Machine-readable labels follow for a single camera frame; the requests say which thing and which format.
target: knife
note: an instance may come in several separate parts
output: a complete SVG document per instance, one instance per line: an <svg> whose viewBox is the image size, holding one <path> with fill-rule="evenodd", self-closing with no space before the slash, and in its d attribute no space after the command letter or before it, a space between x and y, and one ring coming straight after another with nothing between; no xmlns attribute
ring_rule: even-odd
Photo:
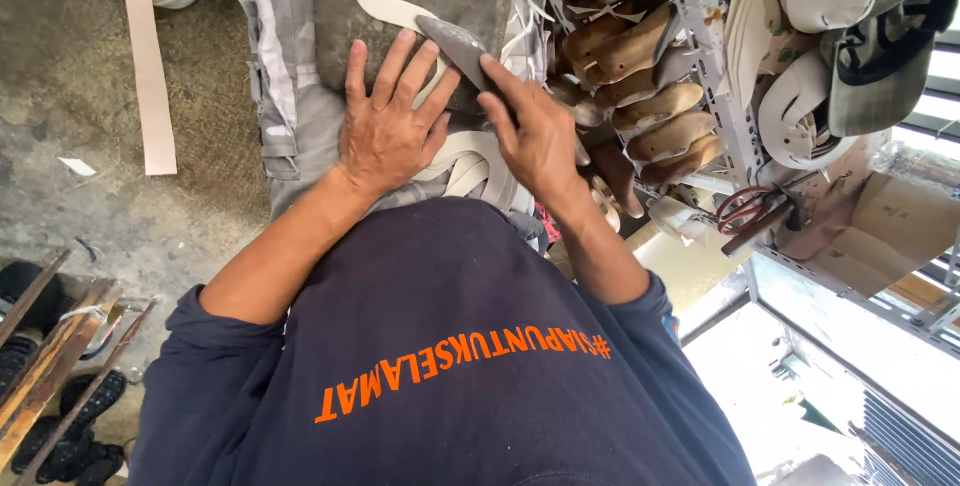
<svg viewBox="0 0 960 486"><path fill-rule="evenodd" d="M520 127L521 123L517 121L517 112L511 107L510 99L507 99L500 87L487 77L480 66L480 56L487 52L483 43L469 30L441 21L436 17L417 15L415 20L423 33L437 43L443 54L480 89L480 92L492 92L507 105L510 119L515 126Z"/></svg>

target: hand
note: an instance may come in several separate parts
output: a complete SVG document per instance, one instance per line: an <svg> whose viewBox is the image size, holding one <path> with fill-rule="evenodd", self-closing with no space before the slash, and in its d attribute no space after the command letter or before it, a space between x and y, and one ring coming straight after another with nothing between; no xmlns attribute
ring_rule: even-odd
<svg viewBox="0 0 960 486"><path fill-rule="evenodd" d="M534 80L522 81L489 54L480 58L516 111L519 129L506 104L490 92L477 101L496 126L500 152L513 176L551 212L589 194L574 164L576 129L573 117Z"/></svg>
<svg viewBox="0 0 960 486"><path fill-rule="evenodd" d="M444 109L460 83L460 72L447 69L430 96L414 110L414 98L440 54L437 44L427 41L404 71L403 63L416 40L413 30L400 31L369 98L363 75L367 46L354 40L350 49L338 165L357 189L373 198L400 187L429 166L447 140L450 113Z"/></svg>

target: gray cap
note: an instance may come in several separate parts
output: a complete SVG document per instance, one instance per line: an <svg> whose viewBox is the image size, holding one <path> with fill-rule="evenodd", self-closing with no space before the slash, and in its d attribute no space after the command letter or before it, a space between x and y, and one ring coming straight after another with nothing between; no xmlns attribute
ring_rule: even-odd
<svg viewBox="0 0 960 486"><path fill-rule="evenodd" d="M934 37L950 27L957 0L876 0L866 19L823 35L832 64L827 124L838 137L899 124L927 84Z"/></svg>

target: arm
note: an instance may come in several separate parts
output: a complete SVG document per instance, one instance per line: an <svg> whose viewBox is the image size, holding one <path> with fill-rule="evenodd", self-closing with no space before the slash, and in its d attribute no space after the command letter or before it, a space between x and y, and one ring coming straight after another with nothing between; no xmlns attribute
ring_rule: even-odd
<svg viewBox="0 0 960 486"><path fill-rule="evenodd" d="M649 272L604 219L577 173L573 117L535 81L520 80L489 55L480 62L520 122L518 129L497 96L480 95L500 151L516 179L557 219L578 281L606 304L642 296L650 287Z"/></svg>
<svg viewBox="0 0 960 486"><path fill-rule="evenodd" d="M428 41L410 61L416 35L403 29L371 96L364 85L367 47L353 42L346 72L340 161L218 273L199 296L210 314L266 324L282 319L317 262L379 197L426 168L447 140L441 114L460 82L447 70L419 109L417 92L440 49Z"/></svg>

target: concrete floor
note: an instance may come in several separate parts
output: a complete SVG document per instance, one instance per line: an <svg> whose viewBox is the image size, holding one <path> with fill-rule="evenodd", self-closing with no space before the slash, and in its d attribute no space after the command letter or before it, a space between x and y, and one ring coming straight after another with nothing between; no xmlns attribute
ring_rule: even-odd
<svg viewBox="0 0 960 486"><path fill-rule="evenodd" d="M176 299L205 282L268 217L247 27L237 0L156 11L179 174L143 173L123 0L0 0L0 257L116 277L131 308L161 303L120 363L135 383L166 338ZM84 178L57 157L79 158ZM92 262L77 242L97 248ZM134 315L126 317L123 330ZM101 418L98 439L137 428L142 387Z"/></svg>

